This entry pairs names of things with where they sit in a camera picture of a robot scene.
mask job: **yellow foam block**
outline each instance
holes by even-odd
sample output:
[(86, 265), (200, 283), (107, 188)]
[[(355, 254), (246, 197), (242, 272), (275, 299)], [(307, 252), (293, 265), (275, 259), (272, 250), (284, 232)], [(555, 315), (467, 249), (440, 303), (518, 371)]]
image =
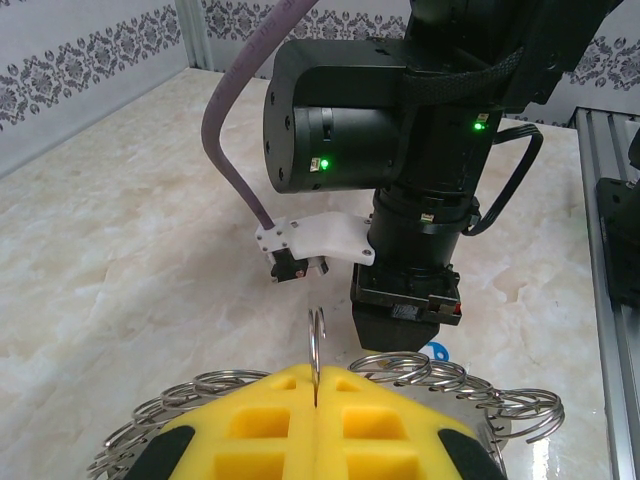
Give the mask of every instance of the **yellow foam block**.
[(288, 368), (169, 423), (195, 435), (170, 480), (459, 480), (434, 410), (337, 367)]

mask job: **metal frame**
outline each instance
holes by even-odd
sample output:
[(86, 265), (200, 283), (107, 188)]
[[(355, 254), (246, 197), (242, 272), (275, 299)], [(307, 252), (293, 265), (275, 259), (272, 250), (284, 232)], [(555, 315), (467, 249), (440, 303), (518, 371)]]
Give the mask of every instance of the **metal frame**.
[(620, 305), (609, 297), (596, 184), (601, 177), (638, 181), (638, 171), (629, 165), (629, 120), (628, 115), (582, 108), (575, 116), (587, 207), (609, 452), (616, 480), (634, 480), (640, 474), (640, 310)]

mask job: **damask wallpaper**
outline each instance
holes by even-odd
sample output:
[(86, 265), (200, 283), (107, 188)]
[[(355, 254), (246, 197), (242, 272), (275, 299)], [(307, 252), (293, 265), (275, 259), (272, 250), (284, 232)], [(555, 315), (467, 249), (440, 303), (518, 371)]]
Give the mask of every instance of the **damask wallpaper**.
[(136, 3), (0, 0), (0, 176), (187, 66), (175, 5)]
[[(224, 71), (260, 24), (273, 0), (199, 0), (214, 69)], [(400, 37), (409, 1), (321, 0), (289, 38)], [(575, 72), (566, 74), (547, 105), (516, 118), (566, 126), (576, 106), (640, 113), (640, 0), (625, 0), (604, 22)], [(269, 78), (272, 60), (258, 75)]]

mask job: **black cable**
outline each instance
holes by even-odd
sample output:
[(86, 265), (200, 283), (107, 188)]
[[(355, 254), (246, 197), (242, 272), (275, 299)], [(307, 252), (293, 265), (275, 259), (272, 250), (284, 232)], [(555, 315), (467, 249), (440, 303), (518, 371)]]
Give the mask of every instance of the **black cable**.
[(502, 192), (500, 192), (498, 198), (496, 198), (495, 202), (493, 202), (493, 205), (491, 205), (489, 212), (480, 219), (475, 227), (463, 231), (463, 235), (466, 235), (467, 237), (475, 237), (476, 235), (480, 235), (491, 225), (493, 225), (500, 213), (502, 213), (504, 207), (507, 205), (507, 203), (509, 203), (509, 200), (511, 200), (511, 197), (520, 186), (520, 183), (522, 183), (524, 177), (527, 175), (527, 172), (531, 168), (531, 165), (533, 165), (533, 162), (538, 156), (538, 152), (540, 152), (542, 142), (544, 142), (542, 133), (540, 132), (540, 130), (538, 130), (538, 127), (533, 124), (508, 128), (496, 134), (496, 137), (493, 139), (494, 145), (499, 145), (501, 143), (506, 143), (525, 137), (531, 137), (531, 141), (529, 142), (529, 146), (522, 156), (522, 160), (520, 160), (520, 163), (513, 172), (513, 175), (511, 175), (511, 178), (502, 189)]

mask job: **marble table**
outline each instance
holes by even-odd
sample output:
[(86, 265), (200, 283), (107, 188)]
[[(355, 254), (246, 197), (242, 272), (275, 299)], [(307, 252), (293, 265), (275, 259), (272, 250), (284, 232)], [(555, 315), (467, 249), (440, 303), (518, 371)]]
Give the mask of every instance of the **marble table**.
[[(274, 285), (257, 222), (203, 153), (220, 75), (187, 70), (0, 180), (0, 478), (76, 479), (131, 409), (224, 368), (307, 361), (310, 283)], [(371, 192), (281, 196), (261, 148), (267, 82), (231, 112), (223, 146), (272, 215), (371, 212)], [(504, 121), (504, 126), (516, 122)], [(505, 449), (510, 477), (610, 476), (576, 132), (540, 127), (536, 165), (498, 222), (461, 239), (463, 319), (437, 341), (503, 388), (559, 393), (567, 421)], [(525, 141), (494, 148), (485, 207)], [(351, 266), (322, 280), (325, 363), (363, 355)]]

